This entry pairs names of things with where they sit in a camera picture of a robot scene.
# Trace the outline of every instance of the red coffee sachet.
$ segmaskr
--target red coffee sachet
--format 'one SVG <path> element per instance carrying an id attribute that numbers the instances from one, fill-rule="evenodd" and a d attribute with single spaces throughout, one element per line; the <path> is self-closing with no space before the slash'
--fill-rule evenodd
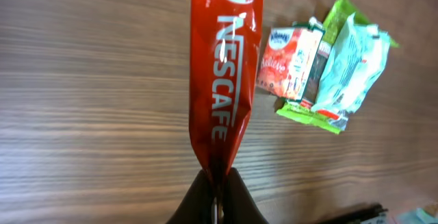
<path id="1" fill-rule="evenodd" d="M 190 140 L 214 186 L 223 184 L 248 125 L 263 0 L 192 0 Z"/>

